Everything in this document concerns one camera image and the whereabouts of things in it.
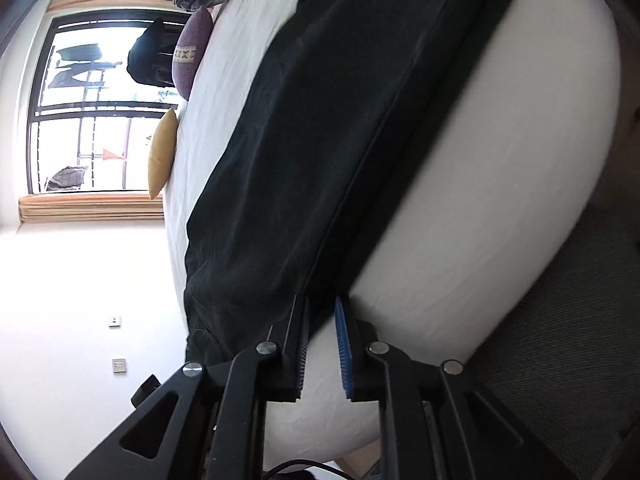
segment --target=pillow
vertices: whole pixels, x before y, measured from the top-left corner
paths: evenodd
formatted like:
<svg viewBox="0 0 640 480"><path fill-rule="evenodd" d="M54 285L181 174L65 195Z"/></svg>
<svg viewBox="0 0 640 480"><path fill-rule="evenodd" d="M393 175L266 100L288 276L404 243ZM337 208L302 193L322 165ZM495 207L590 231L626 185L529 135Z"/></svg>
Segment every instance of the pillow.
<svg viewBox="0 0 640 480"><path fill-rule="evenodd" d="M193 79L213 31L213 20L206 7L200 7L187 21L174 51L172 73L178 94L189 100Z"/></svg>
<svg viewBox="0 0 640 480"><path fill-rule="evenodd" d="M178 133L178 118L173 108L162 116L149 150L148 180L149 198L154 199L169 180L174 164L175 139Z"/></svg>

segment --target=white bed sheet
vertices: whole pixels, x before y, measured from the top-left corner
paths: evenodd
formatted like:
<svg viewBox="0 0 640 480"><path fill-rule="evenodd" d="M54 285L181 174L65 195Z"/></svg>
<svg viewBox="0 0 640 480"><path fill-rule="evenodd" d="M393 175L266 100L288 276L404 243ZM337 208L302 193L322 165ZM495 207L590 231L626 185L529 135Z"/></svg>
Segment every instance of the white bed sheet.
<svg viewBox="0 0 640 480"><path fill-rule="evenodd" d="M231 0L178 113L164 211L180 300L186 222L296 3ZM601 0L514 0L351 291L382 339L432 364L474 352L587 202L619 84L615 26ZM268 407L265 467L332 460L377 434L376 405L344 398L329 322L310 343L302 399Z"/></svg>

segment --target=electrical outlet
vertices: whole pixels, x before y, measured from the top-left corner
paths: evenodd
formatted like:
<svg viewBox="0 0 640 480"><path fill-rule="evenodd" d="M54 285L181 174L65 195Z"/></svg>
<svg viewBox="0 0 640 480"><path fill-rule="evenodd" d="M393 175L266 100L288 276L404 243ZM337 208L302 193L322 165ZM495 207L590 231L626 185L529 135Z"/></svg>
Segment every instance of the electrical outlet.
<svg viewBox="0 0 640 480"><path fill-rule="evenodd" d="M127 360L126 359L112 359L111 367L113 367L114 374L121 374L127 371Z"/></svg>

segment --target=window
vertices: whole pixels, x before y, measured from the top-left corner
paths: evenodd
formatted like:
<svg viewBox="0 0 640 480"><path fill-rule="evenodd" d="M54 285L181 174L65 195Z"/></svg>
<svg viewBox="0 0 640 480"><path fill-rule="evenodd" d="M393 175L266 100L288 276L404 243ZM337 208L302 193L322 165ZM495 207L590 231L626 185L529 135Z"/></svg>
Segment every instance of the window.
<svg viewBox="0 0 640 480"><path fill-rule="evenodd" d="M110 10L54 20L31 93L30 194L147 190L151 136L180 97L133 81L127 56L158 17L178 30L189 15Z"/></svg>

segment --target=black cable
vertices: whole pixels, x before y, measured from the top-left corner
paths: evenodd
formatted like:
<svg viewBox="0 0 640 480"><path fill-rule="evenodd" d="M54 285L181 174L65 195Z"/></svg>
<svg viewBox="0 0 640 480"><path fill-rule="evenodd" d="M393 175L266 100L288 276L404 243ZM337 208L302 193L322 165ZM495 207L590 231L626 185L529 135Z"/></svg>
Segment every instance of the black cable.
<svg viewBox="0 0 640 480"><path fill-rule="evenodd" d="M273 477L274 475L276 475L277 473L279 473L283 469L286 469L287 467L291 467L292 465L307 465L309 467L317 467L317 468L320 468L320 469L324 469L325 471L328 471L329 473L333 473L333 474L338 475L338 476L340 476L342 478L345 478L346 480L355 480L355 478L353 478L352 476L347 475L347 473L344 473L344 472L340 471L339 469L336 469L335 467L331 467L330 465L322 464L320 462L315 462L313 460L304 460L303 458L299 458L297 460L289 460L288 462L283 462L282 464L277 465L273 469L268 470L262 476L262 480L269 480L269 478Z"/></svg>

